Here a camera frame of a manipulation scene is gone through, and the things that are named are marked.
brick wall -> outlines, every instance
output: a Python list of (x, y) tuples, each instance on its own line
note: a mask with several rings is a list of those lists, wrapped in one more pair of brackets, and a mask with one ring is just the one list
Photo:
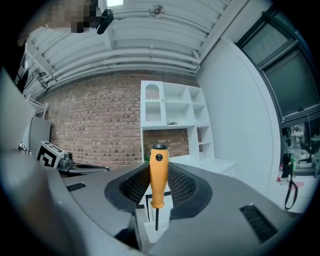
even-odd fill
[[(51, 142), (72, 152), (78, 163), (115, 169), (140, 162), (141, 80), (198, 86), (193, 77), (149, 71), (114, 72), (60, 86), (37, 99), (49, 105)], [(166, 140), (171, 156), (189, 153), (186, 130), (150, 131), (145, 139), (146, 149)]]

cabinet door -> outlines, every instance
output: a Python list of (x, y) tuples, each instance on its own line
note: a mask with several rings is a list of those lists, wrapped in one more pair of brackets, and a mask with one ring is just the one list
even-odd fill
[(159, 128), (167, 125), (162, 81), (141, 81), (141, 127)]

ceiling pipe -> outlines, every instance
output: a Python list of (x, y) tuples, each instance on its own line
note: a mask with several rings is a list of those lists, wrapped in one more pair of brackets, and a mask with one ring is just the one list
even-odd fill
[(198, 68), (197, 65), (193, 65), (193, 64), (189, 64), (189, 63), (185, 63), (182, 61), (178, 61), (178, 60), (172, 60), (172, 59), (166, 59), (166, 58), (156, 58), (156, 57), (120, 57), (120, 58), (111, 58), (111, 59), (106, 59), (103, 61), (99, 61), (99, 62), (94, 62), (91, 64), (87, 64), (78, 68), (75, 68), (67, 73), (64, 73), (63, 75), (60, 75), (58, 77), (56, 77), (54, 80), (52, 80), (51, 82), (48, 83), (48, 86), (51, 86), (52, 84), (54, 84), (55, 82), (58, 82), (64, 78), (70, 77), (74, 74), (77, 74), (79, 72), (83, 72), (87, 69), (93, 68), (93, 67), (97, 67), (97, 66), (105, 66), (108, 64), (113, 64), (113, 63), (126, 63), (126, 62), (152, 62), (152, 63), (164, 63), (164, 64), (171, 64), (171, 65), (176, 65), (176, 66), (181, 66), (181, 67), (185, 67), (188, 69), (192, 69), (192, 70), (196, 70)]
[[(72, 79), (72, 78), (76, 78), (76, 77), (79, 77), (79, 76), (82, 76), (82, 75), (86, 75), (86, 74), (90, 74), (91, 72), (95, 72), (95, 71), (104, 71), (104, 70), (110, 70), (110, 72), (114, 69), (119, 69), (119, 68), (134, 68), (134, 67), (153, 67), (153, 68), (165, 68), (167, 69), (168, 66), (166, 65), (158, 65), (158, 64), (120, 64), (120, 65), (109, 65), (109, 66), (105, 66), (105, 67), (96, 67), (96, 68), (93, 68), (93, 69), (89, 69), (89, 70), (86, 70), (86, 71), (83, 71), (83, 72), (79, 72), (79, 73), (75, 73), (73, 75), (70, 75), (70, 76), (67, 76), (65, 78), (62, 78), (58, 81), (56, 80), (53, 80), (51, 81), (48, 86), (52, 87), (52, 86), (55, 86), (56, 84), (58, 83), (62, 83), (66, 80), (69, 80), (69, 79)], [(187, 72), (187, 73), (193, 73), (195, 74), (196, 71), (194, 70), (189, 70), (189, 69), (185, 69), (185, 68), (181, 68), (181, 67), (176, 67), (176, 66), (172, 66), (170, 67), (170, 69), (173, 69), (173, 70), (178, 70), (178, 71), (184, 71), (184, 72)]]
[(92, 55), (92, 56), (89, 56), (86, 58), (82, 58), (81, 60), (75, 61), (75, 62), (59, 69), (58, 71), (52, 73), (51, 76), (44, 79), (44, 82), (47, 82), (50, 79), (53, 79), (64, 72), (67, 72), (69, 70), (73, 70), (74, 68), (76, 68), (78, 66), (85, 65), (87, 63), (90, 63), (90, 62), (93, 62), (93, 61), (96, 61), (99, 59), (105, 59), (105, 58), (112, 57), (112, 56), (129, 55), (129, 54), (146, 54), (146, 55), (151, 54), (151, 55), (157, 55), (157, 56), (166, 56), (166, 57), (171, 57), (171, 58), (177, 58), (180, 60), (194, 62), (197, 64), (201, 63), (200, 59), (197, 59), (197, 58), (194, 58), (191, 56), (187, 56), (187, 55), (183, 55), (181, 53), (172, 52), (172, 51), (157, 50), (157, 49), (150, 49), (150, 48), (146, 48), (146, 49), (118, 49), (118, 50), (107, 51), (104, 53), (98, 53), (98, 54), (95, 54), (95, 55)]

white ceiling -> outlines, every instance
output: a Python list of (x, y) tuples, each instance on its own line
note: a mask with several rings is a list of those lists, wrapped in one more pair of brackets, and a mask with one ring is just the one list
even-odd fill
[[(29, 83), (36, 96), (79, 77), (118, 70), (195, 74), (200, 63), (247, 0), (124, 0), (112, 6), (104, 34), (68, 33), (41, 27), (27, 41)], [(149, 9), (165, 8), (154, 18)], [(107, 6), (99, 3), (100, 9)]]

screwdriver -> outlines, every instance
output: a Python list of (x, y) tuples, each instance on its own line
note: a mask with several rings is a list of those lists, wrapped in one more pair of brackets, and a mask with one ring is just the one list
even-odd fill
[(159, 226), (159, 209), (164, 207), (165, 189), (168, 180), (169, 152), (166, 145), (155, 144), (150, 155), (151, 206), (155, 208), (155, 230)]

